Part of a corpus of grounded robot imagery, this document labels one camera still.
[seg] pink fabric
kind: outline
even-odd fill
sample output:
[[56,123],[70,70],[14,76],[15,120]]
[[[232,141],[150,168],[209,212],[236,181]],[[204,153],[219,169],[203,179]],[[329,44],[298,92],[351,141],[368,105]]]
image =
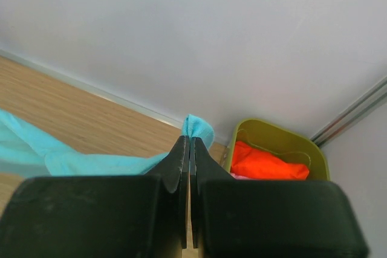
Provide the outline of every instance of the pink fabric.
[[236,179],[252,179],[252,178],[248,178],[248,177],[246,177],[246,176],[236,175],[235,173],[232,173],[232,172],[230,172],[230,174],[231,174],[234,178],[236,178]]

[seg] yellow-green basket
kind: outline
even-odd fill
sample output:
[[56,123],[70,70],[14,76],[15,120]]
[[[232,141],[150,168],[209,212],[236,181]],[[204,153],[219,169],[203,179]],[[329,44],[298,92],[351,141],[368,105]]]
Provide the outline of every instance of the yellow-green basket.
[[236,126],[223,162],[228,172],[237,141],[271,152],[286,163],[305,164],[310,171],[307,179],[330,180],[327,161],[312,141],[260,119],[245,119]]

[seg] wooden floor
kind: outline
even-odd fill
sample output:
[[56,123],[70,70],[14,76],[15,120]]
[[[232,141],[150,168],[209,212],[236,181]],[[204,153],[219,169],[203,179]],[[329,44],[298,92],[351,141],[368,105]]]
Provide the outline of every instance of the wooden floor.
[[[0,57],[0,108],[83,153],[153,156],[171,149],[180,130]],[[224,146],[214,144],[219,161]],[[22,178],[0,172],[0,213]],[[197,257],[192,249],[183,257]]]

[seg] orange cloth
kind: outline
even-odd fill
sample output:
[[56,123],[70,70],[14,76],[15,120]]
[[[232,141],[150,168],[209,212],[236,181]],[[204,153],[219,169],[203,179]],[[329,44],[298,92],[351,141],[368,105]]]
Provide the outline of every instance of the orange cloth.
[[269,152],[252,148],[242,141],[235,143],[231,172],[256,179],[306,179],[304,164],[286,163]]

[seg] turquoise cloth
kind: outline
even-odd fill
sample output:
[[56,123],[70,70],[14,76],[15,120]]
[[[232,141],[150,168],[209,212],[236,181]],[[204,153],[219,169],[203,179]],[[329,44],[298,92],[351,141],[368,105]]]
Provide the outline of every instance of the turquoise cloth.
[[[200,137],[208,149],[214,139],[212,127],[193,115],[185,119],[181,134]],[[26,178],[41,175],[141,175],[166,155],[142,158],[82,154],[30,123],[0,110],[0,172],[12,172]]]

